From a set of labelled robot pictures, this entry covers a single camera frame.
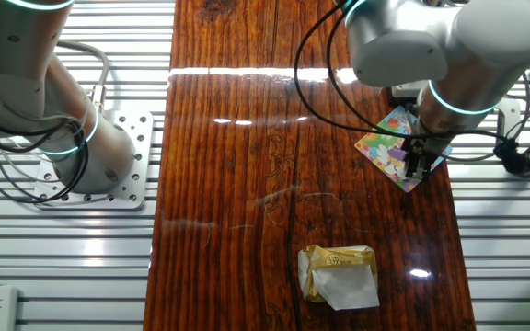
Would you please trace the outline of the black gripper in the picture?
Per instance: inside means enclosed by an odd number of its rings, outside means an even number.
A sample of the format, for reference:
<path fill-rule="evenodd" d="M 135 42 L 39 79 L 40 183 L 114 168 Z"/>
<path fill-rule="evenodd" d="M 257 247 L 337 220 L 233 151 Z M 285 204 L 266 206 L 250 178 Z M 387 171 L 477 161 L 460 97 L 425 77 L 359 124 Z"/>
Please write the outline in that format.
<path fill-rule="evenodd" d="M 405 156 L 406 178 L 427 178 L 431 173 L 433 156 L 441 157 L 450 142 L 450 139 L 441 137 L 405 138 L 401 150 L 407 153 Z M 421 156 L 419 160 L 419 156 L 413 153 L 415 151 L 427 155 Z"/>

